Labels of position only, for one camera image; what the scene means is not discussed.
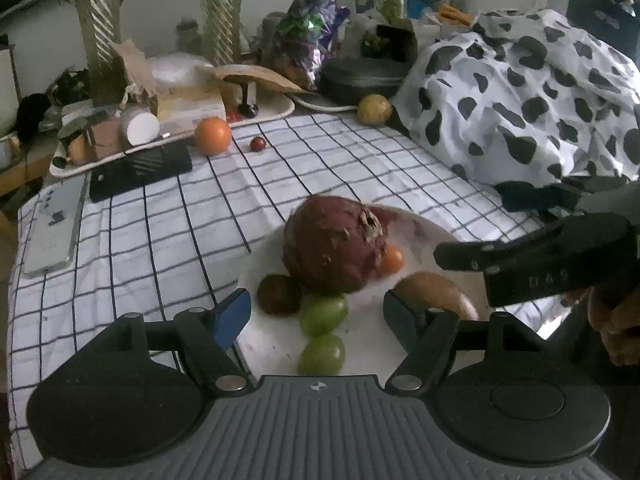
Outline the person right hand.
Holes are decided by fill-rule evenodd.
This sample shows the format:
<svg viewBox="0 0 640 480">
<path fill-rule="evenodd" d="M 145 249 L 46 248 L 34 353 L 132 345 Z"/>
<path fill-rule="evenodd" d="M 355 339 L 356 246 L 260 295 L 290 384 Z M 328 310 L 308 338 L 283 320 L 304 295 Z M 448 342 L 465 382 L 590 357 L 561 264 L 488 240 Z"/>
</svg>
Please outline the person right hand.
<svg viewBox="0 0 640 480">
<path fill-rule="evenodd" d="M 574 306 L 587 300 L 588 321 L 596 330 L 614 365 L 639 363 L 639 291 L 624 292 L 614 301 L 614 292 L 592 286 L 566 292 L 562 304 Z"/>
</svg>

